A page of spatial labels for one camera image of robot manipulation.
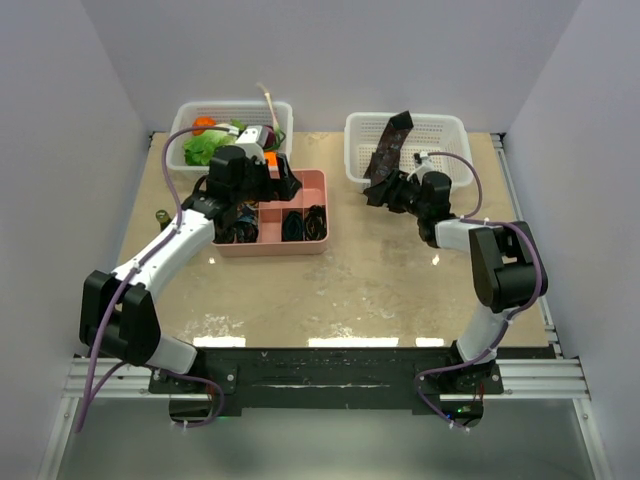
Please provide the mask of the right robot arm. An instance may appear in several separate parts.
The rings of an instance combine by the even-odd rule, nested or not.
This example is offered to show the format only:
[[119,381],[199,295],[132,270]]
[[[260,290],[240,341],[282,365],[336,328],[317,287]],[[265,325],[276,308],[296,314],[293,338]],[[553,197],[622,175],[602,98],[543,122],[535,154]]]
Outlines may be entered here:
[[479,366],[495,360],[516,316],[546,292],[548,279],[525,223],[490,222],[451,212],[450,178],[430,171],[421,180],[393,170],[364,190],[367,204],[416,217],[421,240],[433,248],[467,253],[478,306],[456,340],[456,362],[416,375],[418,381],[444,377],[459,393],[481,380]]

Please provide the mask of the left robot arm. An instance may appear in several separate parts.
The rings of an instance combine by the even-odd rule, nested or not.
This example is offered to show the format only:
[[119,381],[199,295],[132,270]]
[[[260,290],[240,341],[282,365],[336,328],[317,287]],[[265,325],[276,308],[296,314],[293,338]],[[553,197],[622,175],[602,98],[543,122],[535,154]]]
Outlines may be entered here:
[[245,202],[288,201],[301,189],[285,155],[272,174],[255,145],[218,150],[176,216],[142,251],[110,273],[92,272],[84,282],[79,337],[91,353],[134,366],[172,371],[185,392],[200,390],[207,368],[197,350],[162,333],[155,302],[172,278],[204,247],[228,230]]

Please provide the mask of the brown patterned tie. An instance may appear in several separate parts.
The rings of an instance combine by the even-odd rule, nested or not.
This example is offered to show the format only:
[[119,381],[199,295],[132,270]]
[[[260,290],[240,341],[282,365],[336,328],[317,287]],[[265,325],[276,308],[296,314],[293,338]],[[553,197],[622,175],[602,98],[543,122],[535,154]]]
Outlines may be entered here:
[[412,116],[408,110],[388,120],[365,171],[364,177],[370,181],[370,185],[363,190],[364,193],[382,183],[399,168],[402,147],[413,127]]

